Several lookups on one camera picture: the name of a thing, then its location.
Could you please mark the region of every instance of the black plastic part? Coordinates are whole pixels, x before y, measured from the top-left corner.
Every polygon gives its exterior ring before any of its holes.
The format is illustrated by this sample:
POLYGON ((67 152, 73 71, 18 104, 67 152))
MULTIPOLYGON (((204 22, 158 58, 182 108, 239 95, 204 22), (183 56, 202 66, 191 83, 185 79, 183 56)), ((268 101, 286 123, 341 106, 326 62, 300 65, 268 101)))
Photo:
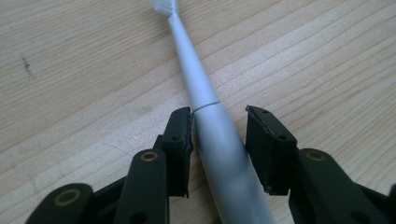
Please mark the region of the black plastic part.
POLYGON ((189 107, 175 110, 168 120, 165 132, 158 136, 153 147, 166 154, 169 196, 189 197, 192 124, 193 116, 189 107))
POLYGON ((165 153, 147 149, 134 155, 113 223, 169 223, 165 153))
POLYGON ((51 192, 35 209, 27 224, 78 224, 86 223, 92 213, 87 205, 92 188, 86 184, 69 184, 51 192))
POLYGON ((298 180, 290 192, 295 223, 389 223, 329 154, 302 149, 293 170, 298 180))
POLYGON ((246 149, 260 182, 271 195, 288 195, 297 140, 269 111, 251 105, 246 111, 246 149))
POLYGON ((111 223, 116 214, 122 188, 125 184, 126 176, 113 182, 106 187, 99 189, 93 194, 90 206, 95 211, 95 224, 111 223))

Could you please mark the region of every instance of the dark spot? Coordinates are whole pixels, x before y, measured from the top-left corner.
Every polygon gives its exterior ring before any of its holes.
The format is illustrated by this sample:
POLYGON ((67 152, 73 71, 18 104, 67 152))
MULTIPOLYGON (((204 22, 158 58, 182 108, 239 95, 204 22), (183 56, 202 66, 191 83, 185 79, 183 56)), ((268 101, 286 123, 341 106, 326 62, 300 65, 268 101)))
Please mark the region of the dark spot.
POLYGON ((29 80, 35 79, 35 76, 33 76, 32 71, 30 70, 30 64, 27 62, 26 58, 21 56, 23 60, 23 65, 24 65, 24 70, 27 73, 29 80))

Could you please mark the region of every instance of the screw hole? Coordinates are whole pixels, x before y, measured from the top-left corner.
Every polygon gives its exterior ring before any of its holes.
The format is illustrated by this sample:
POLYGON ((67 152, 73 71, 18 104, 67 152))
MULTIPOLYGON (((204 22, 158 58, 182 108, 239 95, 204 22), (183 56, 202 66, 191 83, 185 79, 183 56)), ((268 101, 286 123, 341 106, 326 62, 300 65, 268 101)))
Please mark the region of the screw hole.
POLYGON ((157 160, 157 158, 158 158, 158 154, 155 152, 146 152, 140 157, 142 161, 155 161, 157 160))
POLYGON ((54 203, 60 207, 67 206, 68 204, 75 202, 80 195, 81 191, 79 189, 67 189, 55 198, 54 203))
POLYGON ((143 224, 148 220, 148 215, 146 213, 137 212, 131 216, 129 220, 131 224, 143 224))
POLYGON ((308 151, 306 157, 313 161, 324 161, 324 156, 316 151, 308 151))

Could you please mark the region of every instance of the wooden table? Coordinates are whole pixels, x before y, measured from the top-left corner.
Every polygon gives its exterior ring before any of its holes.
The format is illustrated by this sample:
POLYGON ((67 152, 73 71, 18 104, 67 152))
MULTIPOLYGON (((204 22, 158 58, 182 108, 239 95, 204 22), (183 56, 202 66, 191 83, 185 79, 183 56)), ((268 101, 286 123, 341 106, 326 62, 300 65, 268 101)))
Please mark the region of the wooden table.
MULTIPOLYGON (((396 183, 396 4, 182 0, 181 18, 242 137, 246 105, 351 178, 396 183)), ((189 105, 166 18, 137 0, 0 1, 0 223, 23 223, 52 190, 126 175, 170 113, 189 105)), ((218 223, 195 151, 171 223, 218 223)), ((269 197, 292 223, 287 197, 269 197)))

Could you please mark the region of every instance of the white bristles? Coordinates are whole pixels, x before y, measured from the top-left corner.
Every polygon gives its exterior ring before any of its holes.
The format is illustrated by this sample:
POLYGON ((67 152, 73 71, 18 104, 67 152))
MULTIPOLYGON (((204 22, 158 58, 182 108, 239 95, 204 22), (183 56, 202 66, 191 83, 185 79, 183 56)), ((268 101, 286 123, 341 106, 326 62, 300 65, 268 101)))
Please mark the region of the white bristles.
POLYGON ((155 11, 170 16, 177 13, 177 0, 149 0, 155 11))

